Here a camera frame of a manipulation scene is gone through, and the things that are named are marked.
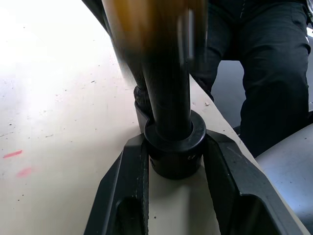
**person's leg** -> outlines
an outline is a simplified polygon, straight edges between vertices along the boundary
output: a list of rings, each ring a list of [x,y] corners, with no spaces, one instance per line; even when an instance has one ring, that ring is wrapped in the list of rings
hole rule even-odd
[[[209,5],[208,31],[205,47],[200,48],[190,64],[190,74],[199,86],[213,99],[211,90],[217,68],[229,48],[233,37],[231,19],[220,8]]]
[[[303,4],[273,4],[238,32],[246,100],[241,139],[254,157],[308,122],[310,46]]]

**red mark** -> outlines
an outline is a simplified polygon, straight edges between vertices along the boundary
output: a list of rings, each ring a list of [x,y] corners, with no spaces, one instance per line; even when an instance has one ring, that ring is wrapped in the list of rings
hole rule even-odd
[[[22,177],[27,177],[28,175],[31,174],[31,167],[25,168],[23,170],[21,170],[19,173],[17,173],[16,177],[18,178],[22,178]]]
[[[14,153],[9,153],[9,154],[6,154],[3,158],[10,158],[10,157],[14,157],[16,155],[19,155],[22,153],[22,150],[19,150],[19,151],[16,151]]]

